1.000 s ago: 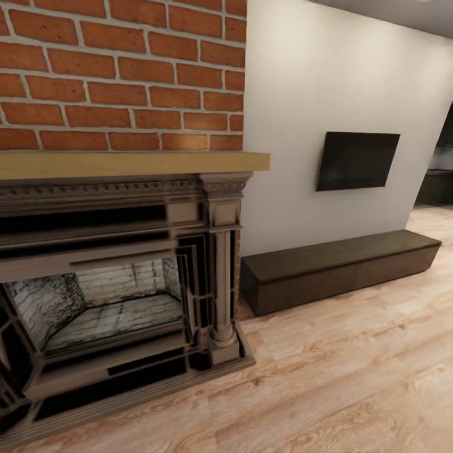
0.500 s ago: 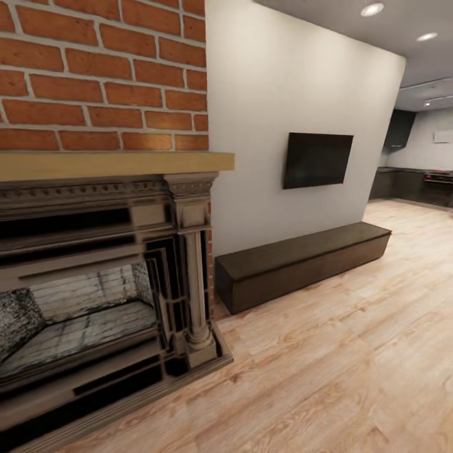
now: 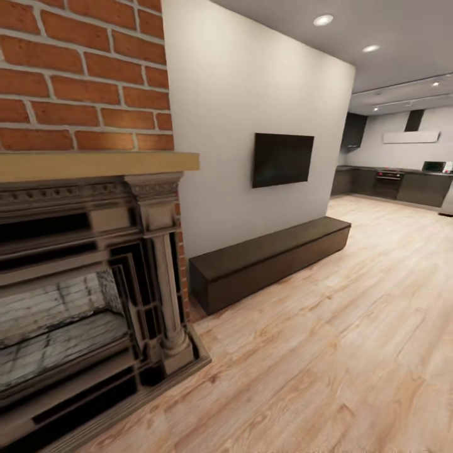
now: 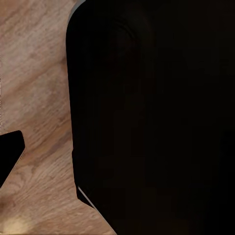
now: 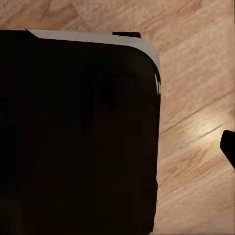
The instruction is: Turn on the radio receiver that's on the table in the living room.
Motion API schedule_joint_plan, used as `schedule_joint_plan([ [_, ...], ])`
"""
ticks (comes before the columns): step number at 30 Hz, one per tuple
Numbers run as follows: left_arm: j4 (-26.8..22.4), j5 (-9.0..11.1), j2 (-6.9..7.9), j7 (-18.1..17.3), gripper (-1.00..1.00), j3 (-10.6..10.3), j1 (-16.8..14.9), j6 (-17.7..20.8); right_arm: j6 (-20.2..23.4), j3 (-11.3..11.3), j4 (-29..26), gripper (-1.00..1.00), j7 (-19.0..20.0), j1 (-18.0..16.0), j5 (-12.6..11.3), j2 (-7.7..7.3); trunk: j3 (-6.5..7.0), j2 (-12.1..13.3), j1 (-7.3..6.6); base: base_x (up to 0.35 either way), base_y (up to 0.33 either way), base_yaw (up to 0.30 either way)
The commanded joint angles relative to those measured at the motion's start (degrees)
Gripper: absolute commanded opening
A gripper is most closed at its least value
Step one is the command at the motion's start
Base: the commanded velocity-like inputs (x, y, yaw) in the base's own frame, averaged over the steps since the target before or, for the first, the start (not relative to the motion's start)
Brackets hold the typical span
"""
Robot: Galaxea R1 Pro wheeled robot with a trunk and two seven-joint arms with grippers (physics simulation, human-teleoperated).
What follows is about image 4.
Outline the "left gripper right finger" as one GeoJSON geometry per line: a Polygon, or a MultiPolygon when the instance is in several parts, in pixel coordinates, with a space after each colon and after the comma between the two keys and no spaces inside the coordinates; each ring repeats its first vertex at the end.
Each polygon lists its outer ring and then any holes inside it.
{"type": "Polygon", "coordinates": [[[223,132],[220,148],[235,168],[235,132],[229,130],[223,132]]]}

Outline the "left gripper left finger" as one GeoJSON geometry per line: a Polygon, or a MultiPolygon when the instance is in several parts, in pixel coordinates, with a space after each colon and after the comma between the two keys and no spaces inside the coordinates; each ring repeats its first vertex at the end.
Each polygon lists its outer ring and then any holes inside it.
{"type": "Polygon", "coordinates": [[[0,136],[0,188],[25,149],[20,130],[0,136]]]}

